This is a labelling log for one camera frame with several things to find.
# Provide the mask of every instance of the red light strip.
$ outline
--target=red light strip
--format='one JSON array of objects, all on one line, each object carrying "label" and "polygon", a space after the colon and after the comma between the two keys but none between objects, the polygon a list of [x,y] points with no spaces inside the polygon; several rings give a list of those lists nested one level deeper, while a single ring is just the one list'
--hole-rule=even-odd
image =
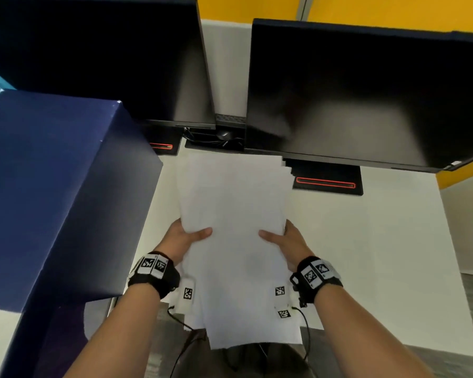
[{"label": "red light strip", "polygon": [[161,150],[171,150],[173,149],[173,145],[168,145],[165,143],[151,143],[149,142],[152,148],[154,149],[161,149]]},{"label": "red light strip", "polygon": [[[302,181],[302,180],[313,180],[316,182],[323,182],[323,183],[314,183],[311,181]],[[338,181],[338,180],[325,180],[325,179],[312,179],[312,178],[296,178],[296,182],[300,184],[313,184],[313,185],[325,185],[327,187],[340,187],[340,188],[356,188],[355,183],[346,182],[346,181]]]}]

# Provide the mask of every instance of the monitor screen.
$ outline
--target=monitor screen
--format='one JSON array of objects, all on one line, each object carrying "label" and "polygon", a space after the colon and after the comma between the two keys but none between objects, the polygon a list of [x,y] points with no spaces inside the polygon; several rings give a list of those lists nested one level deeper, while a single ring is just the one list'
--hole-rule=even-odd
[{"label": "monitor screen", "polygon": [[245,146],[428,172],[473,160],[473,34],[256,19]]},{"label": "monitor screen", "polygon": [[121,100],[136,119],[215,123],[196,0],[0,0],[0,76]]}]

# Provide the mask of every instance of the person's right hand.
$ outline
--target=person's right hand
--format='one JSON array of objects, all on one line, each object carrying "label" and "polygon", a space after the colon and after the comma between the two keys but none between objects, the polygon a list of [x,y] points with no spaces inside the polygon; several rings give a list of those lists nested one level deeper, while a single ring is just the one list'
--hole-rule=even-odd
[{"label": "person's right hand", "polygon": [[304,260],[308,256],[315,256],[305,242],[305,239],[303,239],[300,231],[289,220],[286,220],[285,222],[285,231],[283,236],[264,230],[259,231],[259,236],[280,247],[291,272],[296,272],[296,268],[300,261]]}]

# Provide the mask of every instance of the black wrist band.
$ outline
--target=black wrist band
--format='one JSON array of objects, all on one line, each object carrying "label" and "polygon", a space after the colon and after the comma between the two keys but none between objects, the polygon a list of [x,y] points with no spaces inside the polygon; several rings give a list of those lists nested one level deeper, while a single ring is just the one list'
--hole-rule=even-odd
[{"label": "black wrist band", "polygon": [[181,281],[181,276],[168,256],[158,251],[152,251],[140,259],[128,280],[128,286],[134,284],[151,284],[164,298],[175,290]]},{"label": "black wrist band", "polygon": [[314,303],[317,292],[326,284],[343,286],[333,265],[316,256],[303,259],[290,277],[295,290],[300,293],[300,303]]}]

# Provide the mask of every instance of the stack of paper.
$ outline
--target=stack of paper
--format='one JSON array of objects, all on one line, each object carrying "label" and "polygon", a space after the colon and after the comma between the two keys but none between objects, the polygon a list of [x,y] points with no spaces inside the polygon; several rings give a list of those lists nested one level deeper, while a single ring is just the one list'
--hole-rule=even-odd
[{"label": "stack of paper", "polygon": [[279,248],[260,229],[283,233],[294,177],[279,156],[203,153],[178,159],[183,227],[212,227],[192,245],[183,272],[196,282],[185,321],[206,328],[213,349],[255,342],[301,343],[298,318],[280,319],[274,288],[290,272]]}]

